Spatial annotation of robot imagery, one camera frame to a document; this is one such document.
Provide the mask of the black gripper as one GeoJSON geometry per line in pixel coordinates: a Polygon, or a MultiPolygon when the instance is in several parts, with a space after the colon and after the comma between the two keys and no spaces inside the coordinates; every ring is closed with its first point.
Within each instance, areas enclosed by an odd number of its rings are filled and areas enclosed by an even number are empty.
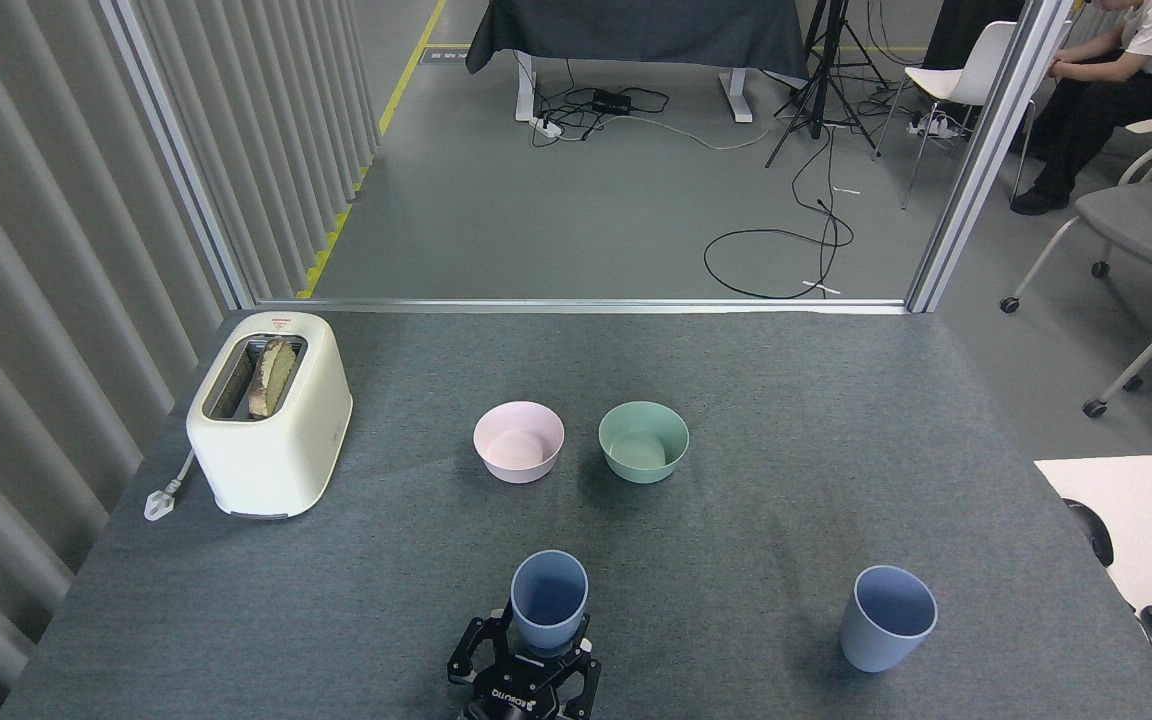
{"type": "Polygon", "coordinates": [[[513,612],[473,617],[454,647],[448,682],[472,688],[462,719],[591,719],[602,676],[593,643],[575,641],[567,655],[530,659],[509,646],[513,619],[513,612]],[[473,657],[484,642],[492,644],[492,662],[476,667],[473,657]]]}

